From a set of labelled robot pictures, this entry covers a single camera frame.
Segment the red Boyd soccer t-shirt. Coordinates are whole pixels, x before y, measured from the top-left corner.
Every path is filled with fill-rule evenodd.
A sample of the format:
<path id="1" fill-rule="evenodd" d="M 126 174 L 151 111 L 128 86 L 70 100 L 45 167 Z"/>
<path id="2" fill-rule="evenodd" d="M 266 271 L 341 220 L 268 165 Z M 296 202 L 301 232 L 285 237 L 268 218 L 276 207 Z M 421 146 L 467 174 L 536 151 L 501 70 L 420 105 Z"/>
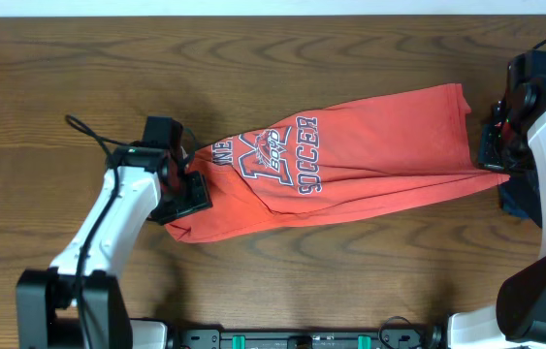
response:
<path id="1" fill-rule="evenodd" d="M 211 207 L 167 225 L 198 243 L 344 223 L 504 183 L 476 168 L 457 83 L 302 111 L 197 151 Z"/>

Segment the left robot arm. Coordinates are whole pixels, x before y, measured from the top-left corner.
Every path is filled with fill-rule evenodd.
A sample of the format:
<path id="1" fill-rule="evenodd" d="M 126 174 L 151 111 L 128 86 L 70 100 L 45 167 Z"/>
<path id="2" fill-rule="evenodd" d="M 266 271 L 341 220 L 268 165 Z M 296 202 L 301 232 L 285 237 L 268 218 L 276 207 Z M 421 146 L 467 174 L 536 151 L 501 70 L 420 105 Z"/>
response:
<path id="1" fill-rule="evenodd" d="M 129 316 L 119 278 L 145 222 L 161 226 L 212 206 L 205 177 L 189 171 L 185 128 L 150 116 L 140 140 L 102 137 L 72 115 L 66 122 L 106 153 L 100 194 L 71 242 L 45 270 L 25 270 L 16 284 L 18 345 L 41 348 L 178 348 L 162 320 Z"/>

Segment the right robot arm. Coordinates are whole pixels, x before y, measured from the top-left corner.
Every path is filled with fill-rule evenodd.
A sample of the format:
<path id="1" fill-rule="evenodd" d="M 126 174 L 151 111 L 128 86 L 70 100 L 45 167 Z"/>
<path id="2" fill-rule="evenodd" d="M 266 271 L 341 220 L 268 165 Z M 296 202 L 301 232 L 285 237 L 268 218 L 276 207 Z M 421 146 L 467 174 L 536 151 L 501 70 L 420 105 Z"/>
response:
<path id="1" fill-rule="evenodd" d="M 542 230 L 535 262 L 506 279 L 495 304 L 448 318 L 445 348 L 546 348 L 546 51 L 533 48 L 507 68 L 503 98 L 482 130 L 478 163 L 508 174 L 503 207 Z"/>

